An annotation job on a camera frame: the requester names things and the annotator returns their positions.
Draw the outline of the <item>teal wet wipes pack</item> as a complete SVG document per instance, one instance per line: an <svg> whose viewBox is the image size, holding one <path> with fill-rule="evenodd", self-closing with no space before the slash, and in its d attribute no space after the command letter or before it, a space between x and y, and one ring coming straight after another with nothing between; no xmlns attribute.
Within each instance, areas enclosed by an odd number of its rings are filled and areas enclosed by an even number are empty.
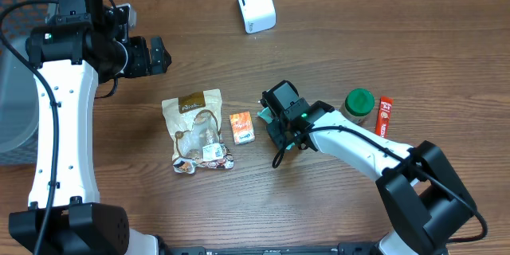
<svg viewBox="0 0 510 255"><path fill-rule="evenodd" d="M274 115L268 107L258 112L257 116L266 122L266 130L278 149L285 147L287 150L290 150L295 146L295 144L286 137L280 121L274 118Z"/></svg>

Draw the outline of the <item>orange small box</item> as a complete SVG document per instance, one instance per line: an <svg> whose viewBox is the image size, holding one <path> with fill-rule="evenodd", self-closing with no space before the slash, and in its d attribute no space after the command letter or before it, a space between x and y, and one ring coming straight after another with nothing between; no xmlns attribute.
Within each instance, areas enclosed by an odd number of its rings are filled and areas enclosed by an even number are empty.
<svg viewBox="0 0 510 255"><path fill-rule="evenodd" d="M255 140L253 121L249 112L241 112L229 116L236 145L251 143Z"/></svg>

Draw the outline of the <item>beige snack pouch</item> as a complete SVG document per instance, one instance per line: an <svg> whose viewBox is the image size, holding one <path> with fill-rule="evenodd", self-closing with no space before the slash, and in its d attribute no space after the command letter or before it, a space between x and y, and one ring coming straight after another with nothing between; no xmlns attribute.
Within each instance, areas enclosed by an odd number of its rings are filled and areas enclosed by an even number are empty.
<svg viewBox="0 0 510 255"><path fill-rule="evenodd" d="M233 156L222 139L220 90L164 100L162 110L174 144L172 166L175 172L192 175L198 168L233 168Z"/></svg>

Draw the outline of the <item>green lid jar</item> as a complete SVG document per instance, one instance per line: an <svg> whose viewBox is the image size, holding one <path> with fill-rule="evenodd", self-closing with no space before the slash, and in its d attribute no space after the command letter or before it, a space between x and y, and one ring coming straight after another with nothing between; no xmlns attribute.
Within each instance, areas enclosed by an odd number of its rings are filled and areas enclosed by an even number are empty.
<svg viewBox="0 0 510 255"><path fill-rule="evenodd" d="M364 88L351 90L339 111L354 124L362 123L375 106L375 98L370 91Z"/></svg>

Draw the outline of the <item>red coffee stick sachet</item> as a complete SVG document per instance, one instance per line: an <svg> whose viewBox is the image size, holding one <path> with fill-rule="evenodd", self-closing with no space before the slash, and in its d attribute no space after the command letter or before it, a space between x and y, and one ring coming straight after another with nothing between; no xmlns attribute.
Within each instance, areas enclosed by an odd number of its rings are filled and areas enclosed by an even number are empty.
<svg viewBox="0 0 510 255"><path fill-rule="evenodd" d="M380 98L379 111L375 126L375 134L380 137L386 138L387 136L393 103L394 100L390 97L382 96Z"/></svg>

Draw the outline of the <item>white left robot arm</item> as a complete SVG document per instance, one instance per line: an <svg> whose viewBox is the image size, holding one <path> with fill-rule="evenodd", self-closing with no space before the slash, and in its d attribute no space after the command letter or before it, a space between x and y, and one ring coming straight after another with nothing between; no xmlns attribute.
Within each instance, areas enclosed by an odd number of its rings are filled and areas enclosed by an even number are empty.
<svg viewBox="0 0 510 255"><path fill-rule="evenodd" d="M32 30L22 61L38 92L37 170L28 208L9 216L12 238L35 254L167 254L161 237L131 228L120 206L103 204L92 160L99 84L161 74L171 57L160 38L131 37L128 5L61 2Z"/></svg>

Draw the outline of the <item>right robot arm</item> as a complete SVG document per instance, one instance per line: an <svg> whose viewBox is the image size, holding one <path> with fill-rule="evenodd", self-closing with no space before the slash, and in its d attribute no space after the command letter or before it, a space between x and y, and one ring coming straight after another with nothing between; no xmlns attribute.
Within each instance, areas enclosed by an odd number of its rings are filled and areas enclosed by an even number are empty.
<svg viewBox="0 0 510 255"><path fill-rule="evenodd" d="M369 254L446 254L454 234L479 212L437 145L396 143L353 124L331 105L304 99L261 102L278 167L296 145L341 159L375 182L393 229Z"/></svg>

